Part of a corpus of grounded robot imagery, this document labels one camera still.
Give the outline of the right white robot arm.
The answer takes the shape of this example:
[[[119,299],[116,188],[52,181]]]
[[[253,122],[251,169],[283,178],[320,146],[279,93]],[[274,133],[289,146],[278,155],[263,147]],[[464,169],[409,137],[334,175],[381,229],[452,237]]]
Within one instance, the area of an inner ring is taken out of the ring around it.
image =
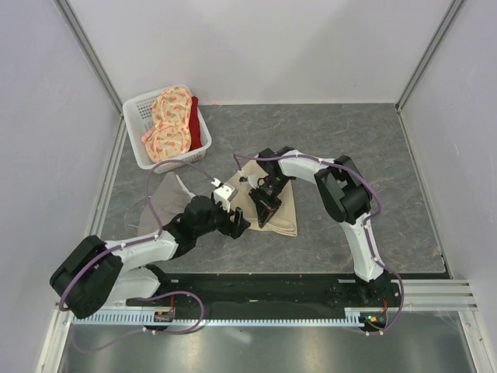
[[[370,202],[377,195],[348,156],[320,159],[291,147],[264,149],[255,158],[266,176],[257,179],[248,195],[257,224],[264,227],[283,206],[280,194],[293,179],[314,184],[328,215],[339,223],[352,253],[357,300],[367,306],[380,301],[388,289],[388,271],[381,262],[370,220]]]

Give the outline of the beige cloth napkin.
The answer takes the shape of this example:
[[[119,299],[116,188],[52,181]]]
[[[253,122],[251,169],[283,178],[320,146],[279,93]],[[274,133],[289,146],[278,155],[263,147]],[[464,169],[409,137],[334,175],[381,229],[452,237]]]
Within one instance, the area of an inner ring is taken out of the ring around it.
[[[257,176],[283,175],[283,171],[277,162],[257,162],[255,160],[250,160],[240,169],[243,169],[247,173],[254,173]],[[231,202],[231,206],[233,208],[240,207],[243,210],[245,220],[251,224],[251,230],[259,232],[275,232],[289,237],[297,236],[297,217],[291,181],[283,188],[283,191],[280,194],[282,202],[280,209],[263,228],[260,228],[257,224],[255,205],[249,197],[250,189],[245,189],[240,186],[237,173],[229,179],[228,183],[230,183],[238,191],[237,195]]]

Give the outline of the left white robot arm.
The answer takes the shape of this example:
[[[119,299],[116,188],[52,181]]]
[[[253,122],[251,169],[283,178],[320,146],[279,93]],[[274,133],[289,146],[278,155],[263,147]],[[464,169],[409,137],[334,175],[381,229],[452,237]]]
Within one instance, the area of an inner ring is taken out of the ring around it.
[[[54,271],[49,283],[60,296],[59,309],[85,319],[106,303],[127,298],[146,298],[164,305],[170,287],[152,277],[146,285],[129,283],[126,276],[158,261],[177,259],[192,250],[198,238],[214,231],[232,239],[250,227],[239,207],[226,211],[211,197],[194,197],[158,231],[121,242],[104,242],[97,235],[85,237]]]

